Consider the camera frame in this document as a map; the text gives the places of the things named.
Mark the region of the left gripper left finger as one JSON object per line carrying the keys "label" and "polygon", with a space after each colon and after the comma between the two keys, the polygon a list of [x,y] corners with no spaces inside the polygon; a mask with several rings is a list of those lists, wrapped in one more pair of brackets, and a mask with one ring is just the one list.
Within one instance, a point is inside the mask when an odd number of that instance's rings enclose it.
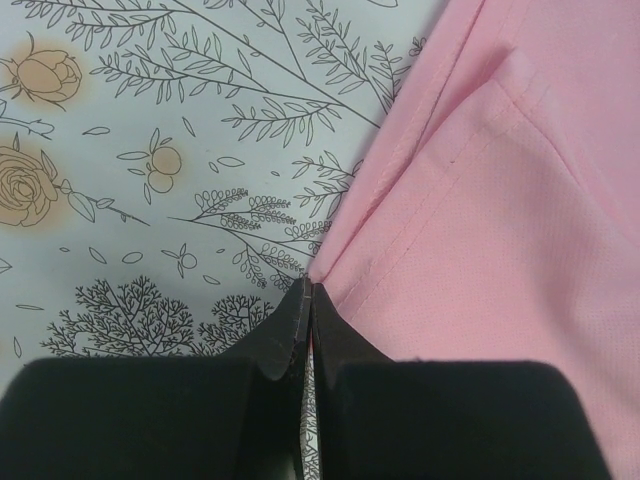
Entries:
{"label": "left gripper left finger", "polygon": [[300,479],[306,283],[212,356],[48,358],[1,400],[5,479]]}

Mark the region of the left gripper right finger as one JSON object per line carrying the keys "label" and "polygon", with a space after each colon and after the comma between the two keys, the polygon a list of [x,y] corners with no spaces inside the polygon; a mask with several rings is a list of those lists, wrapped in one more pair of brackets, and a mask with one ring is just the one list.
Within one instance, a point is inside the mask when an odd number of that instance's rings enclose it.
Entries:
{"label": "left gripper right finger", "polygon": [[313,288],[325,479],[607,479],[573,387],[532,361],[394,361]]}

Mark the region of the pink t-shirt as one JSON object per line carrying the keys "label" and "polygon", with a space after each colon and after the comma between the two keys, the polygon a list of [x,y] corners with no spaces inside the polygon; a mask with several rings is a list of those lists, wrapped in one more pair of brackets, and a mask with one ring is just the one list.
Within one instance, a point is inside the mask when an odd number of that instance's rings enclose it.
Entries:
{"label": "pink t-shirt", "polygon": [[538,360],[639,475],[639,5],[451,1],[310,268],[395,359]]}

